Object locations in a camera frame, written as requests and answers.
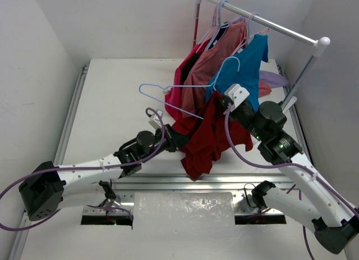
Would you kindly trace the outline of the dark red t-shirt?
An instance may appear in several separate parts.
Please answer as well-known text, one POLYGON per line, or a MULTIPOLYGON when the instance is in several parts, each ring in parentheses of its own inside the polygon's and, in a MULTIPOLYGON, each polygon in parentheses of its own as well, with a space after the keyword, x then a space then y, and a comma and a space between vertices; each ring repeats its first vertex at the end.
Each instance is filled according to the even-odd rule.
POLYGON ((181 118, 172 128, 189 136, 187 144, 180 149, 185 154, 181 163, 186 173, 193 179, 209 174, 214 161, 221 158, 222 152, 230 148, 225 134, 223 96, 214 92, 196 117, 181 118))

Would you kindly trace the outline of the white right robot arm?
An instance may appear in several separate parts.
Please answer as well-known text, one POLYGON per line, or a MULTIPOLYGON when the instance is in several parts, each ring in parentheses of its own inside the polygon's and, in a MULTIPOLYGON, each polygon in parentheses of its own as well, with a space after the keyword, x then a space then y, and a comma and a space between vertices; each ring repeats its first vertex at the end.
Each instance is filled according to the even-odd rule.
POLYGON ((339 254, 358 235, 358 207, 345 200, 311 164, 302 147, 283 130, 287 121, 279 104, 266 101, 254 111, 248 100, 238 107, 229 97, 224 107, 225 133, 230 146, 229 122, 238 122, 259 140, 258 150, 267 161, 264 169, 277 168, 309 200, 303 202, 263 181, 251 191, 248 204, 254 209, 274 208, 310 230, 329 252, 339 254))

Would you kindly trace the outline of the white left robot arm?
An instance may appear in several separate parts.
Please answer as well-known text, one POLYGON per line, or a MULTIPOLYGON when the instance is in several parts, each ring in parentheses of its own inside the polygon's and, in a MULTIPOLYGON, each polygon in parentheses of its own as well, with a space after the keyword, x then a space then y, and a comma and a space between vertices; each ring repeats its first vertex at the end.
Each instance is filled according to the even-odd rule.
POLYGON ((61 208, 76 189, 87 185, 102 188, 103 196, 91 200, 90 205, 99 206, 105 200, 116 197, 109 181, 131 176, 141 170, 142 164, 159 153, 176 152, 183 148, 190 137, 180 134, 171 125, 156 129, 154 133, 141 131, 135 138, 121 145, 118 151, 77 165, 41 163, 19 186, 19 193, 29 220, 45 219, 61 208))

